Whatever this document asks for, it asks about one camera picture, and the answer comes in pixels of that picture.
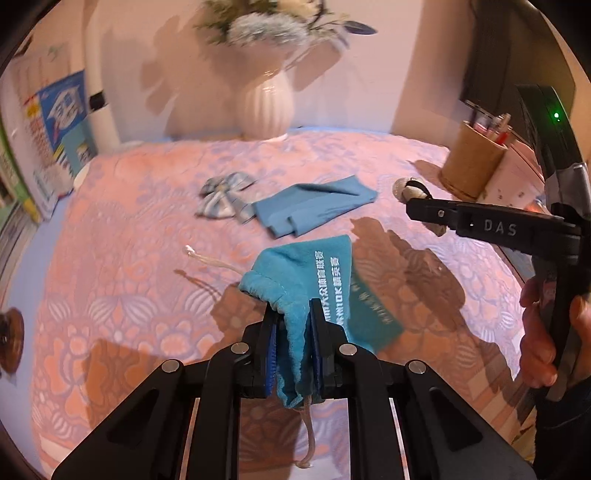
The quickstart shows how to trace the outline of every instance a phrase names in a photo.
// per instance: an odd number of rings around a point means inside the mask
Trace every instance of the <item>pink floral tablecloth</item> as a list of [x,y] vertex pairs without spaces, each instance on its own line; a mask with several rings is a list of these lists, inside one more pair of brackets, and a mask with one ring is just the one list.
[[[449,198],[437,184],[446,155],[392,135],[307,131],[279,143],[144,145],[95,159],[70,203],[36,320],[32,421],[46,473],[164,359],[209,358],[262,318],[238,275],[191,260],[185,244],[248,269],[266,247],[348,234],[361,277],[405,329],[379,356],[425,360],[510,439],[528,404],[515,378],[519,284],[491,246],[453,232],[436,238],[391,193],[397,178],[419,175]],[[274,240],[256,220],[196,219],[203,183],[238,170],[258,179],[246,191],[257,199],[352,174],[379,196],[298,239]],[[313,419],[314,462],[348,478],[346,403],[313,406]],[[299,415],[276,398],[244,401],[241,422],[244,475],[305,454]]]

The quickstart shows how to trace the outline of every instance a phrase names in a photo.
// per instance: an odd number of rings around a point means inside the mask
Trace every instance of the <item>white vase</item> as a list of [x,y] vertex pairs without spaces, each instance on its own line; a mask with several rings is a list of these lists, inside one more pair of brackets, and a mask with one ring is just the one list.
[[241,47],[247,81],[238,96],[238,125],[246,140],[283,140],[294,118],[294,97],[284,63],[290,48],[258,42]]

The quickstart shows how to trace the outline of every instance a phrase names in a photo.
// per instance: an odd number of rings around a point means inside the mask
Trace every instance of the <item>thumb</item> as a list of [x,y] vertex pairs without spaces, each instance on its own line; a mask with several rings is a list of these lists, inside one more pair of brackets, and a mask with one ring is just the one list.
[[591,376],[591,307],[583,297],[575,297],[570,304],[570,323],[581,338],[581,350],[569,378],[569,386]]

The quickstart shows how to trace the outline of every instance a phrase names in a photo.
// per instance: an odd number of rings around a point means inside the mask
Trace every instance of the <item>white hydrangea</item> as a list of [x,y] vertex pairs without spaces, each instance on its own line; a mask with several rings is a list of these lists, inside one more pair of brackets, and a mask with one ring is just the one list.
[[288,14],[248,14],[238,17],[230,26],[228,43],[245,46],[266,40],[275,45],[302,46],[308,40],[306,26]]
[[277,0],[280,12],[308,19],[318,13],[318,6],[309,0]]

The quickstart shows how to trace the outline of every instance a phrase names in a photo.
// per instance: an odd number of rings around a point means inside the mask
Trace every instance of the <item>metal bolt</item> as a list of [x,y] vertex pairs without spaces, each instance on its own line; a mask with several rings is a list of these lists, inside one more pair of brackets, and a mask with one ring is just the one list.
[[179,364],[178,360],[166,360],[162,364],[162,370],[168,374],[171,374],[172,372],[176,372],[180,366],[181,364]]
[[234,345],[232,345],[232,348],[230,350],[232,350],[232,353],[235,353],[237,355],[242,355],[243,353],[248,352],[248,343],[244,343],[244,342],[234,343]]
[[413,360],[408,364],[408,369],[414,374],[423,374],[427,371],[427,365],[420,360]]
[[339,347],[339,352],[341,352],[343,355],[352,356],[357,353],[357,347],[352,343],[343,343]]

